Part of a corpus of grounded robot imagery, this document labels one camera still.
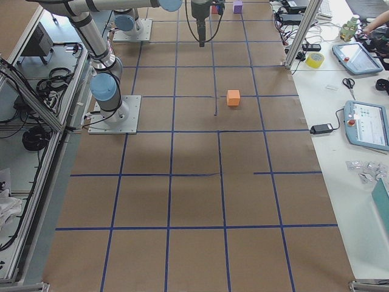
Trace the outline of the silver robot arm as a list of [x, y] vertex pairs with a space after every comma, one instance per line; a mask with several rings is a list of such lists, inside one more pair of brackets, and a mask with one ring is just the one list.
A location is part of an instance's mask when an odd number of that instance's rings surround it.
[[91, 13], [105, 10], [128, 10], [144, 7], [161, 7], [168, 12], [179, 10], [182, 1], [38, 1], [48, 12], [69, 19], [78, 36], [86, 46], [97, 75], [90, 83], [103, 121], [117, 123], [128, 117], [120, 92], [123, 65], [114, 55], [108, 41], [101, 36]]
[[143, 29], [137, 9], [114, 10], [114, 23], [116, 28], [130, 36], [138, 35]]

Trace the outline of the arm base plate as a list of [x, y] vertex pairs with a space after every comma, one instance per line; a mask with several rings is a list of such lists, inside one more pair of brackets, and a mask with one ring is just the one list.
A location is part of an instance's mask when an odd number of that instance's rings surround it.
[[101, 111], [100, 106], [95, 102], [94, 111], [100, 113], [93, 115], [89, 134], [137, 134], [141, 96], [122, 96], [121, 107], [113, 114]]
[[150, 18], [133, 20], [132, 18], [116, 18], [113, 42], [132, 43], [149, 41], [153, 20]]

